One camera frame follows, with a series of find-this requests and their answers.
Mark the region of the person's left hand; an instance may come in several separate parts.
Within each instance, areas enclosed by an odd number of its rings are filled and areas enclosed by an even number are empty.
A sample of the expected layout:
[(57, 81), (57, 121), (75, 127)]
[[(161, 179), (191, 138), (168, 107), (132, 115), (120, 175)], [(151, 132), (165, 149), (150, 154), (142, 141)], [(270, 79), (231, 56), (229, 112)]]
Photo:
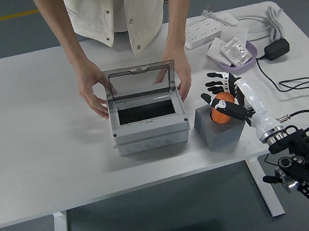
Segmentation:
[(178, 85), (177, 89), (181, 100), (185, 101), (192, 85), (192, 70), (185, 54), (184, 45), (166, 45), (163, 52), (162, 60), (174, 61), (174, 71), (176, 72), (180, 80), (180, 84)]

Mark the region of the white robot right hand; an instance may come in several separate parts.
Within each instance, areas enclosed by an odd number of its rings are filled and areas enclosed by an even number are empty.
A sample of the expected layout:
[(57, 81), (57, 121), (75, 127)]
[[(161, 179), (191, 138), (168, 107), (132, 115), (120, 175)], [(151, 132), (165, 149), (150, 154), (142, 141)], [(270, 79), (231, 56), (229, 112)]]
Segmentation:
[(263, 143), (284, 131), (278, 120), (268, 114), (245, 79), (222, 71), (210, 72), (207, 76), (212, 80), (205, 85), (213, 95), (202, 93), (200, 96), (212, 108), (237, 120), (246, 121), (256, 130), (258, 139)]

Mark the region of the person's right hand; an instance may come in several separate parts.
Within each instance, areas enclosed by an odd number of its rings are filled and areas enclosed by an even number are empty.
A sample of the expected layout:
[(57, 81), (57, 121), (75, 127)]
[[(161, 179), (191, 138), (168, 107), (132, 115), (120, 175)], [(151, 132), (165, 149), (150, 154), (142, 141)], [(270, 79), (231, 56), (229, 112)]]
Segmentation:
[(93, 87), (97, 84), (101, 84), (112, 94), (116, 92), (115, 88), (109, 83), (109, 80), (102, 75), (99, 67), (89, 59), (81, 60), (81, 62), (77, 64), (75, 73), (80, 96), (85, 100), (91, 110), (100, 117), (108, 120), (109, 110), (107, 108), (107, 100), (105, 98), (98, 98), (93, 92)]

